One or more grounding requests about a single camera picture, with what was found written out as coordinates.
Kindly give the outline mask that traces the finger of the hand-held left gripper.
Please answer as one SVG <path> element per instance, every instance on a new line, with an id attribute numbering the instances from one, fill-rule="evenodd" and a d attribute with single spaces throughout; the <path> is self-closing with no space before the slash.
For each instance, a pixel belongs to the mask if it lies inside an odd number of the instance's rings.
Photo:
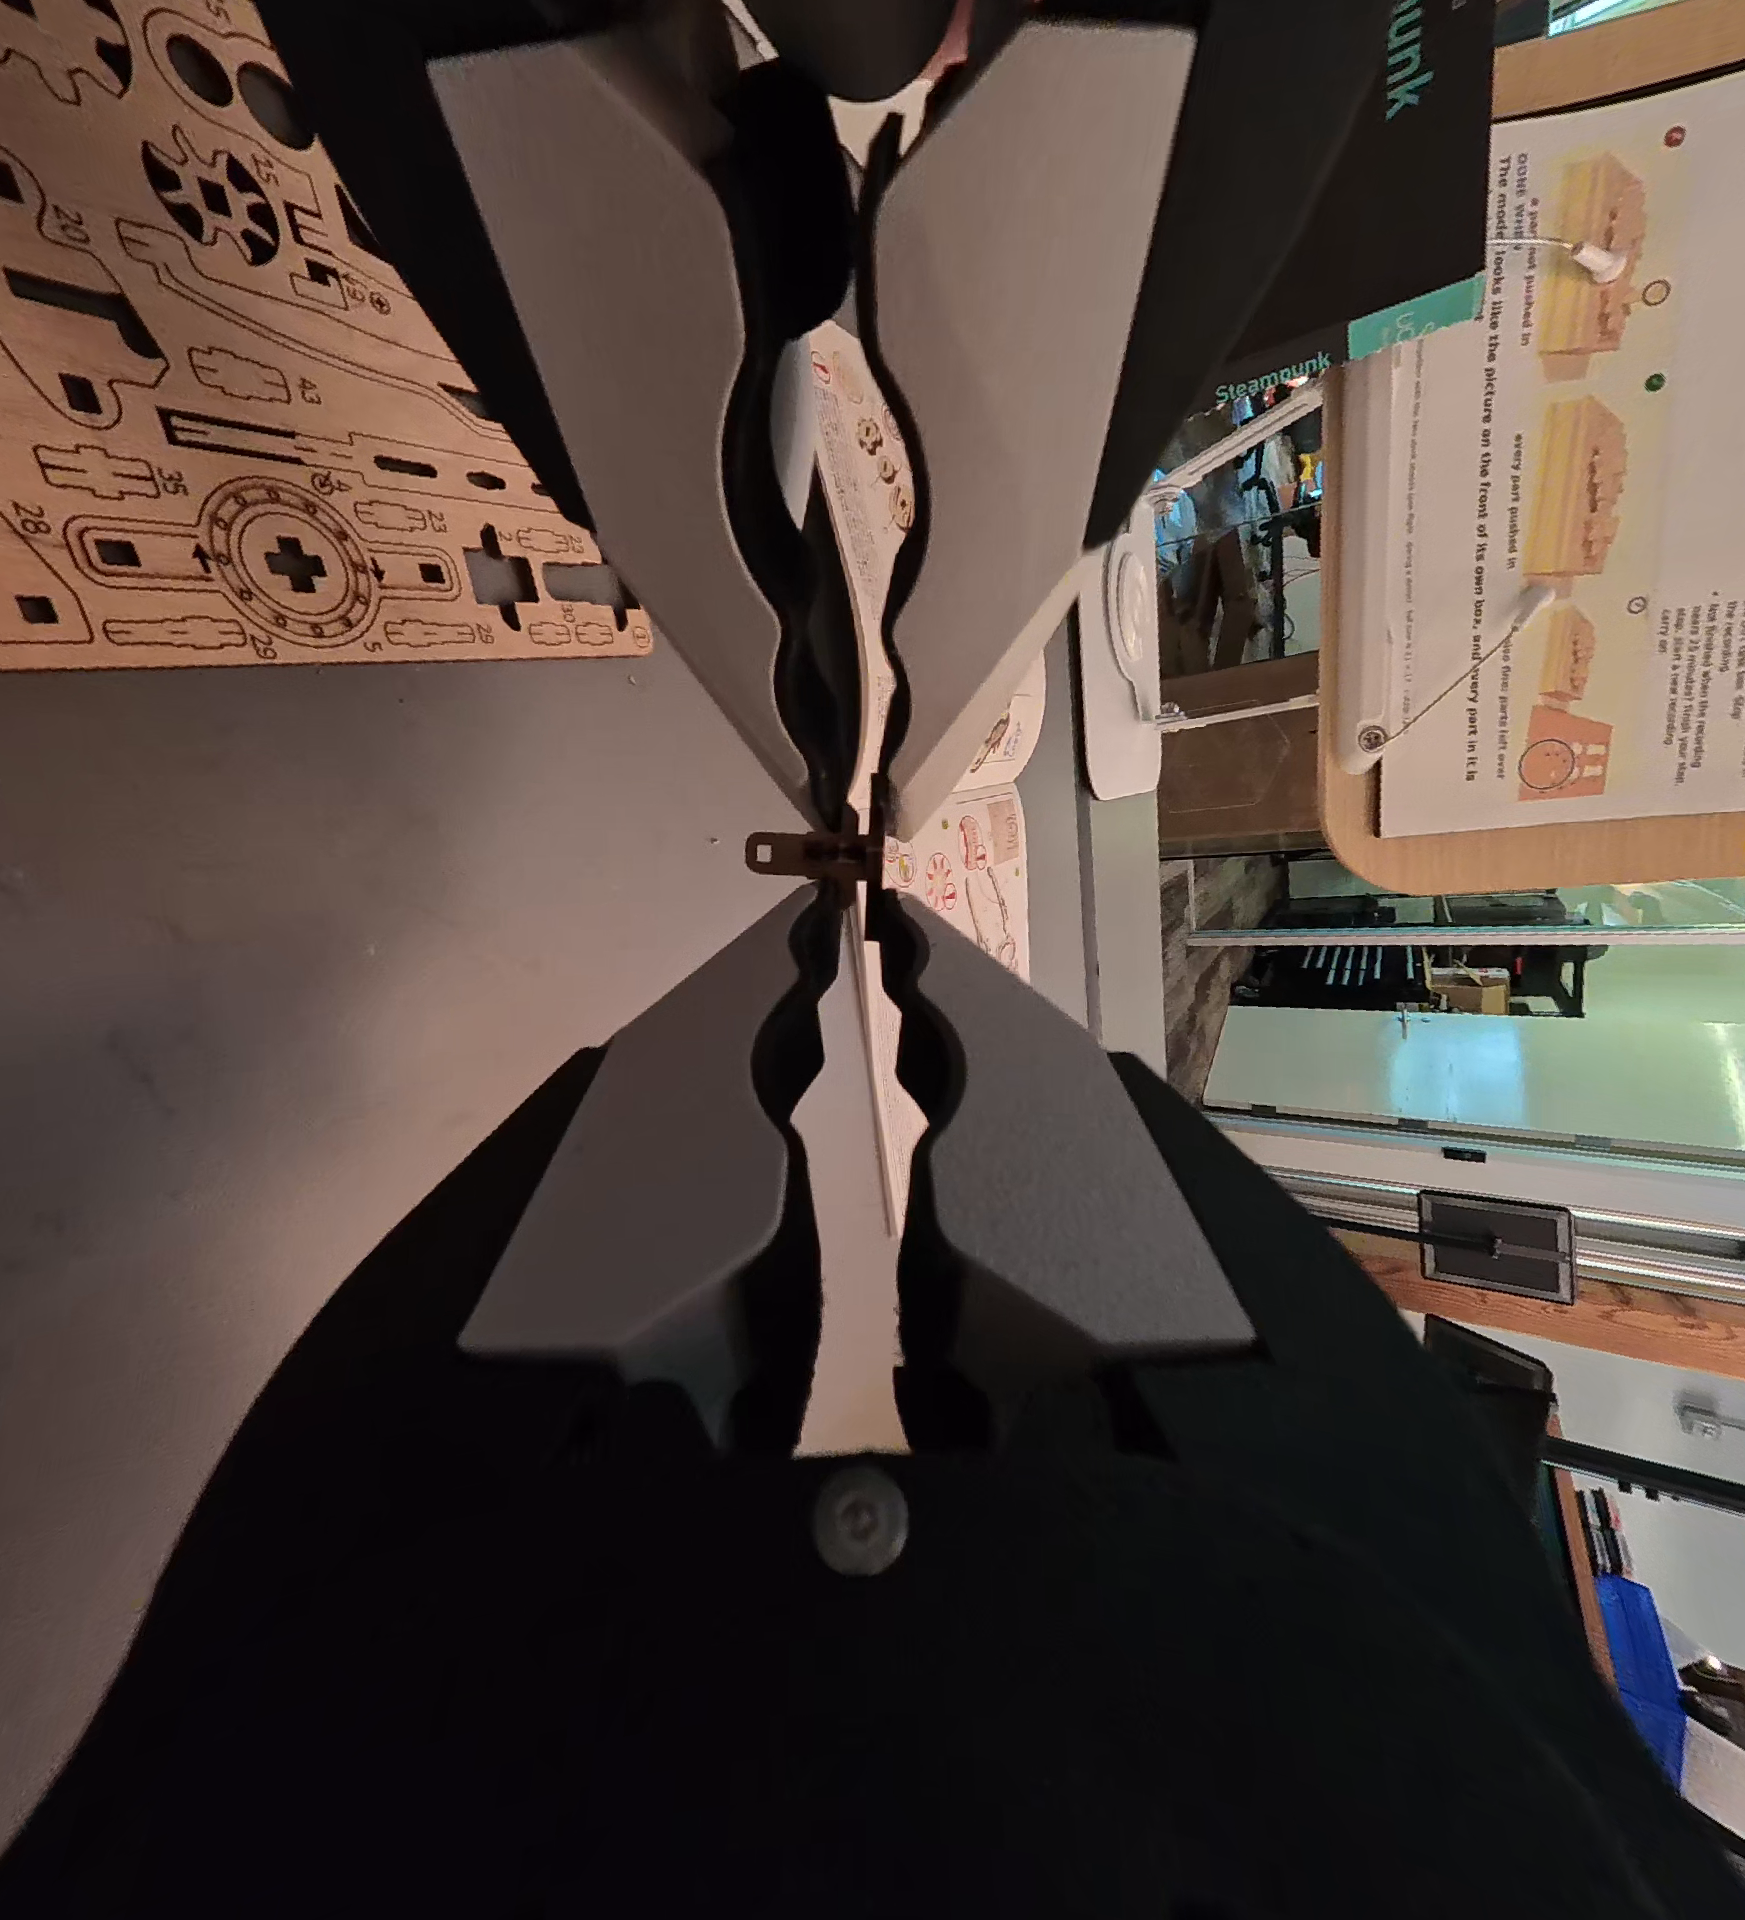
<path id="1" fill-rule="evenodd" d="M 1030 15 L 872 212 L 859 341 L 907 409 L 894 824 L 925 824 L 1052 639 L 1197 64 L 1190 23 Z"/>
<path id="2" fill-rule="evenodd" d="M 729 15 L 621 15 L 426 60 L 619 582 L 811 824 L 847 799 L 805 336 L 847 291 L 823 90 Z"/>

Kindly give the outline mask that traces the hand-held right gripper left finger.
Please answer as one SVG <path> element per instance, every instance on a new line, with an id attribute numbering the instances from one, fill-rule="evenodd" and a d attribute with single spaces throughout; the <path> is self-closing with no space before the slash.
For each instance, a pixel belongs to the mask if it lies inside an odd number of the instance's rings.
<path id="1" fill-rule="evenodd" d="M 466 1354 L 678 1386 L 714 1443 L 798 1440 L 817 1276 L 790 1111 L 830 980 L 836 899 L 801 885 L 605 1042 Z"/>

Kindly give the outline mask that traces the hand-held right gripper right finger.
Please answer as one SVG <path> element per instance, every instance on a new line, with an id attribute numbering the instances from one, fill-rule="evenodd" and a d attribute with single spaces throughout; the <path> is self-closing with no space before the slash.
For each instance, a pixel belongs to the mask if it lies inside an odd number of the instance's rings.
<path id="1" fill-rule="evenodd" d="M 902 1381 L 1041 1386 L 1251 1350 L 1251 1319 L 1093 1032 L 897 895 L 874 924 L 897 1088 L 921 1114 Z"/>

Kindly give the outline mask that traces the laser-cut plywood parts sheet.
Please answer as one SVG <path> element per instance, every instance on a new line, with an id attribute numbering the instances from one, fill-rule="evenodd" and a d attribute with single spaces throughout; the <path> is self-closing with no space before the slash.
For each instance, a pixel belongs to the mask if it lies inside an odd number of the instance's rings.
<path id="1" fill-rule="evenodd" d="M 0 0 L 0 672 L 648 650 L 262 13 Z"/>

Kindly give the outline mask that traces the black model kit box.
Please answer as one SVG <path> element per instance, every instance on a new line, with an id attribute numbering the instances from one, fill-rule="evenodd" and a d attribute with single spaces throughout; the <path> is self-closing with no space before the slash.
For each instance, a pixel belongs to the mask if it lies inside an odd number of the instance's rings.
<path id="1" fill-rule="evenodd" d="M 1214 406 L 1379 355 L 1484 300 L 1490 0 L 1389 8 L 1383 64 L 1299 241 L 1256 303 Z"/>

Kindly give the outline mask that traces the assembly instruction booklet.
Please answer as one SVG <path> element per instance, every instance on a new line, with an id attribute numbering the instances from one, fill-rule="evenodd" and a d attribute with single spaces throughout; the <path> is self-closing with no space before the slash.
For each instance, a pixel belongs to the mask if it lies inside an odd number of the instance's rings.
<path id="1" fill-rule="evenodd" d="M 859 642 L 859 766 L 850 800 L 872 800 L 872 773 L 892 713 L 894 669 L 877 644 L 877 608 L 910 529 L 910 466 L 856 334 L 838 319 L 805 336 L 815 399 L 815 478 L 830 515 Z M 1048 662 L 1030 658 L 971 770 L 914 836 L 886 836 L 882 885 L 925 906 L 1013 980 L 1030 980 L 1027 822 L 1017 773 L 1048 719 Z M 859 943 L 859 1006 L 874 1094 L 874 1135 L 892 1230 L 907 1219 L 910 1154 L 925 1131 L 897 1083 L 902 1020 L 882 992 L 877 947 Z"/>

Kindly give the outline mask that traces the black framed panel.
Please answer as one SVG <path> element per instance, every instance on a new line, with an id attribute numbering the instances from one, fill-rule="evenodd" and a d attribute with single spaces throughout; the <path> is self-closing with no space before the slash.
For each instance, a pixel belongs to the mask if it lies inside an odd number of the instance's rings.
<path id="1" fill-rule="evenodd" d="M 1420 1276 L 1551 1305 L 1577 1302 L 1577 1219 L 1563 1207 L 1420 1192 Z"/>

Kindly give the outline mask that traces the wooden display board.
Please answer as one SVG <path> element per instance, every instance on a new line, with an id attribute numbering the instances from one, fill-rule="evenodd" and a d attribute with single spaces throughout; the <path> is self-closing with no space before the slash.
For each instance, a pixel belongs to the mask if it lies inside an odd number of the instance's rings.
<path id="1" fill-rule="evenodd" d="M 1745 70 L 1745 0 L 1687 0 L 1606 15 L 1584 31 L 1531 36 L 1491 57 L 1491 119 L 1606 107 L 1626 97 Z M 1315 810 L 1329 850 L 1361 878 L 1403 895 L 1496 895 L 1540 881 L 1745 878 L 1745 810 L 1632 822 L 1439 831 L 1383 836 L 1379 770 L 1350 779 L 1333 754 L 1333 546 L 1321 561 Z"/>

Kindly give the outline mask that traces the printed instruction sheet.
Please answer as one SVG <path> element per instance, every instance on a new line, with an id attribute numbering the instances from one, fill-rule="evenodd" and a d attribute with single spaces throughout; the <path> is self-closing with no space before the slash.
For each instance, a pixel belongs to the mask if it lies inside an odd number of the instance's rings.
<path id="1" fill-rule="evenodd" d="M 1496 126 L 1411 348 L 1375 831 L 1745 810 L 1745 70 Z"/>

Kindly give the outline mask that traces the blue plastic bins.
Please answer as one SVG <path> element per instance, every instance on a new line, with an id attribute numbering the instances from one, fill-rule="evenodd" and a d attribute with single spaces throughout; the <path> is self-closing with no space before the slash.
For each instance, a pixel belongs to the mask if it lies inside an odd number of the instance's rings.
<path id="1" fill-rule="evenodd" d="M 1687 1716 L 1658 1600 L 1645 1585 L 1627 1576 L 1598 1576 L 1592 1590 L 1606 1620 L 1606 1644 L 1619 1709 L 1627 1711 L 1637 1737 L 1645 1740 L 1661 1772 L 1682 1793 Z"/>

